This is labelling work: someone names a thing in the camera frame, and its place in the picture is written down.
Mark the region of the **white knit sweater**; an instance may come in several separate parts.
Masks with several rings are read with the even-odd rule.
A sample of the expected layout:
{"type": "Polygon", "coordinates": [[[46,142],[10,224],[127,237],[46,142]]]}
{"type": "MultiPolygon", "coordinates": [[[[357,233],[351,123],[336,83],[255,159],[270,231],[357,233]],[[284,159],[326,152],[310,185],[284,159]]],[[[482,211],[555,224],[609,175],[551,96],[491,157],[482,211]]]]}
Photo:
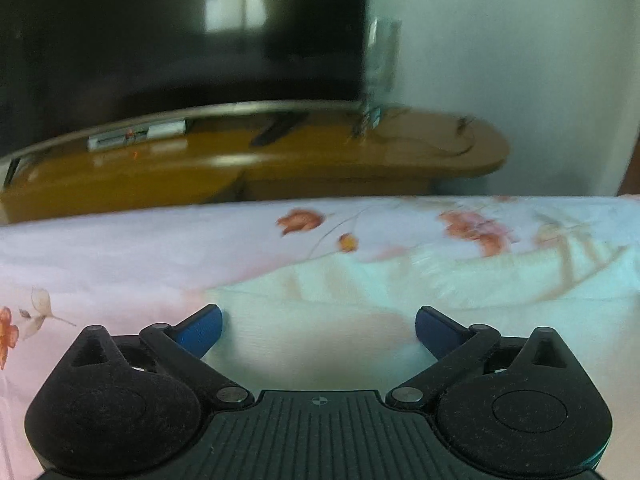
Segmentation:
{"type": "Polygon", "coordinates": [[[334,254],[212,289],[224,332],[205,362],[253,390],[390,390],[434,362],[414,318],[431,306],[509,336],[557,330],[608,396],[639,389],[639,249],[559,244],[454,260],[420,247],[334,254]]]}

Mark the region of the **pink floral bed sheet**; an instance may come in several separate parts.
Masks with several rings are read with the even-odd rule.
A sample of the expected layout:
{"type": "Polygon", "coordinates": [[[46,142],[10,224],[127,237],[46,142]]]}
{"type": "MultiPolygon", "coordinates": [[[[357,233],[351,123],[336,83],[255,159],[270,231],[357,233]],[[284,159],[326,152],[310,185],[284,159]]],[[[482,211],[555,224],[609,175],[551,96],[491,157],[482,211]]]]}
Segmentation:
{"type": "MultiPolygon", "coordinates": [[[[429,197],[300,200],[106,214],[1,231],[1,474],[40,465],[24,415],[86,326],[134,334],[212,304],[209,292],[334,254],[362,262],[424,247],[448,259],[521,254],[562,240],[639,249],[636,198],[429,197]]],[[[614,419],[600,463],[609,479],[639,474],[639,389],[601,392],[614,419]]]]}

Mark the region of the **wooden TV stand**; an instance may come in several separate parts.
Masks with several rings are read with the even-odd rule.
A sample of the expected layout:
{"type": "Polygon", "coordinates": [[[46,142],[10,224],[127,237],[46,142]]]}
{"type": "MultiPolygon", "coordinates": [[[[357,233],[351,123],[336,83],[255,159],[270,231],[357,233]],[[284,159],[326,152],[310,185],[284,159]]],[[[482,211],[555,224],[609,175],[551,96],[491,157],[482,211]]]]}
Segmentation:
{"type": "Polygon", "coordinates": [[[266,146],[267,116],[207,118],[184,136],[89,152],[81,141],[24,160],[2,186],[11,223],[145,208],[426,195],[434,182],[484,177],[506,138],[475,117],[392,108],[363,138],[352,117],[316,113],[266,146]]]}

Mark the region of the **silver set-top box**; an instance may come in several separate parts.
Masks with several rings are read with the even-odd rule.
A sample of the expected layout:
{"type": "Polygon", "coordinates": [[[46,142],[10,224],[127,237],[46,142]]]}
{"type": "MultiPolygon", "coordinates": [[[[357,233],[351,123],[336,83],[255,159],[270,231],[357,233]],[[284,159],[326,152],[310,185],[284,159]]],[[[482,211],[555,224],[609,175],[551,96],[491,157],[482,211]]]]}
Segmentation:
{"type": "Polygon", "coordinates": [[[182,136],[186,133],[188,122],[185,119],[171,122],[146,122],[126,128],[98,133],[89,136],[87,148],[89,152],[112,150],[146,141],[182,136]]]}

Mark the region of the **curved black television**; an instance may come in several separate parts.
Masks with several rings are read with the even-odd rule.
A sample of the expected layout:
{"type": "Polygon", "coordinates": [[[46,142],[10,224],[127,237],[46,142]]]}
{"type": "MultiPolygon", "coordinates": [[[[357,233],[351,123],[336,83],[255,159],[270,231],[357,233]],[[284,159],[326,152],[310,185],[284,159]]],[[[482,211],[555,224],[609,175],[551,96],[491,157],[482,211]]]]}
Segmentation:
{"type": "Polygon", "coordinates": [[[1,0],[1,153],[176,110],[355,102],[367,0],[1,0]]]}

